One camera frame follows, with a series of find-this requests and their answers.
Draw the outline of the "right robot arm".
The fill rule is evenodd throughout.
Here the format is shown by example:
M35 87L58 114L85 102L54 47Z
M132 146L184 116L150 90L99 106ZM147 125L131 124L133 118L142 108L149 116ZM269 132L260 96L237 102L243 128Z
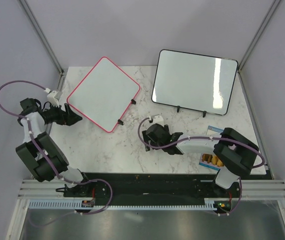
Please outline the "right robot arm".
M170 133L167 126L155 123L147 130L138 130L138 137L147 151L154 149L169 155L197 153L217 157L223 164L211 184L212 193L217 197L223 197L234 182L249 176L252 169L265 162L259 147L230 127L214 135L187 135Z

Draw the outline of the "pink framed whiteboard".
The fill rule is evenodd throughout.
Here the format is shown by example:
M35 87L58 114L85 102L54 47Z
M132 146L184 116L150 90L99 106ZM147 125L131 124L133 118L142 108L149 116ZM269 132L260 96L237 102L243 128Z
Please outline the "pink framed whiteboard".
M141 86L103 56L68 95L67 103L107 133L114 131Z

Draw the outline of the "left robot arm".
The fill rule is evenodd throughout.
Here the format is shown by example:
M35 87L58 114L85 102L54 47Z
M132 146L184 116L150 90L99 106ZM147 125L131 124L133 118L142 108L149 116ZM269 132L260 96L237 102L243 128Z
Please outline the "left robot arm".
M70 167L67 157L46 131L48 124L73 126L83 118L72 111L66 103L64 109L49 105L42 108L41 102L35 98L26 98L20 102L22 112L18 123L23 127L24 139L15 151L32 176L38 182L50 182L60 179L69 188L82 197L92 192L92 184L85 174L77 168Z

